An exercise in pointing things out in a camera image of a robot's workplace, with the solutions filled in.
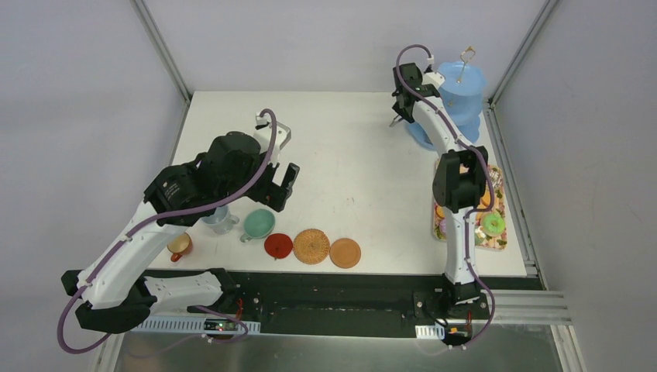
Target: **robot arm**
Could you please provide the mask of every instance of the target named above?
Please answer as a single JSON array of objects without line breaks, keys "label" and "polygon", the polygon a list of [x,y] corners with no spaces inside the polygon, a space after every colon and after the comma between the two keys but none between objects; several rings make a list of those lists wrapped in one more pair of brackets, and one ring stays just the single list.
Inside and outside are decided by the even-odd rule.
[{"label": "robot arm", "polygon": [[[138,224],[155,215],[209,205],[233,195],[246,184],[263,162],[273,129],[271,123],[263,122],[260,117],[257,123],[253,136],[230,132],[215,138],[208,152],[198,154],[194,161],[164,168],[144,191],[143,202],[112,245],[87,269],[79,273],[68,271],[62,277],[69,295],[86,287],[81,294],[84,303],[76,310],[82,328],[126,332],[153,313],[212,305],[232,289],[233,284],[223,269],[187,277],[142,277],[168,243],[199,218],[211,215],[214,209],[189,215],[172,213],[127,236]],[[273,183],[278,154],[291,138],[290,129],[280,123],[276,131],[270,163],[245,196],[280,212],[291,195],[299,167],[289,164],[282,185]],[[109,256],[122,240],[119,250]],[[86,280],[98,266],[102,269],[88,283]]]},{"label": "robot arm", "polygon": [[[445,80],[442,75],[432,71],[421,74],[415,64],[403,64],[399,72],[409,87],[426,98],[439,111],[445,112],[445,106],[438,93],[438,88]],[[397,98],[397,102],[393,110],[406,121],[419,123],[440,156],[433,181],[433,195],[436,202],[443,207],[447,221],[446,235],[449,236],[445,277],[451,288],[448,288],[450,298],[445,306],[475,301],[480,296],[480,288],[475,281],[475,273],[470,271],[466,262],[466,239],[468,239],[467,246],[472,248],[475,246],[474,219],[466,222],[464,218],[479,205],[486,190],[484,169],[475,154],[464,147],[464,145],[472,146],[472,143],[459,132],[448,115],[440,116],[426,102],[408,93],[399,80],[396,69],[394,69],[394,80],[397,89],[393,96]],[[444,120],[449,121],[459,141],[448,130]],[[486,149],[483,146],[477,149],[487,162]],[[473,269],[476,268],[474,255],[470,257],[470,264]]]}]

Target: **tabletop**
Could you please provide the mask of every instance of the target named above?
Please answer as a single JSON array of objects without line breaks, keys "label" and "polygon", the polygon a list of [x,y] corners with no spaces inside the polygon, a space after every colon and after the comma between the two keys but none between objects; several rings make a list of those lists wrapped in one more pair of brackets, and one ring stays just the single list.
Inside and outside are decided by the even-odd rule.
[{"label": "tabletop", "polygon": [[[351,238],[360,245],[360,262],[350,269],[327,257],[316,265],[293,253],[275,260],[263,240],[241,243],[242,222],[252,210],[266,208],[248,198],[229,205],[242,221],[217,236],[202,222],[187,233],[194,250],[176,263],[164,250],[151,268],[309,272],[345,274],[441,274],[444,242],[432,235],[432,180],[438,154],[420,147],[394,117],[389,93],[197,91],[184,121],[173,164],[207,151],[216,136],[237,130],[253,134],[255,114],[272,109],[289,126],[292,140],[280,153],[282,180],[288,163],[299,172],[285,210],[274,213],[274,233],[290,238],[305,229],[320,229],[331,242]],[[482,116],[480,138],[497,164]],[[506,215],[511,215],[506,205]],[[507,218],[507,247],[496,252],[476,249],[479,274],[526,276],[514,222]]]}]

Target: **white wall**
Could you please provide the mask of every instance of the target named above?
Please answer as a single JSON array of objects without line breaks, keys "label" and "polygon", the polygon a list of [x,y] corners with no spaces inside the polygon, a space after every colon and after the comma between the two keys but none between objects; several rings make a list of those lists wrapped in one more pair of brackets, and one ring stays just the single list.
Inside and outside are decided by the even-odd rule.
[{"label": "white wall", "polygon": [[500,124],[589,370],[657,370],[657,2],[564,1]]},{"label": "white wall", "polygon": [[[437,62],[472,45],[489,95],[544,0],[148,1],[189,88],[390,91],[399,50]],[[406,61],[418,60],[409,53]]]},{"label": "white wall", "polygon": [[[0,370],[86,370],[57,345],[60,276],[125,225],[183,105],[129,2],[0,9]],[[68,323],[73,346],[98,337]]]}]

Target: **green mug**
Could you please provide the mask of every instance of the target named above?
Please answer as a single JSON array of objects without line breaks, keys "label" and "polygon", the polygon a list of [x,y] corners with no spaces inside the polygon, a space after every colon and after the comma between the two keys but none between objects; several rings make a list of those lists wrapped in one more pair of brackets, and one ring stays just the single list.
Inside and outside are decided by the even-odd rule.
[{"label": "green mug", "polygon": [[244,235],[239,240],[246,243],[251,239],[262,239],[273,231],[276,219],[266,209],[257,209],[244,219]]}]

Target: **brown coaster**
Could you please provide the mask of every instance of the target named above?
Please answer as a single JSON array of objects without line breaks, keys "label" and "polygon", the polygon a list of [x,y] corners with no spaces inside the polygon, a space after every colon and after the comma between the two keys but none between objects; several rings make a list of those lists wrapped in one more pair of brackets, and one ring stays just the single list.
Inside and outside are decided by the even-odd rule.
[{"label": "brown coaster", "polygon": [[319,264],[328,256],[330,245],[329,238],[322,231],[304,230],[294,238],[294,255],[304,264]]},{"label": "brown coaster", "polygon": [[360,246],[349,238],[337,239],[331,245],[331,261],[342,269],[356,266],[360,261]]}]

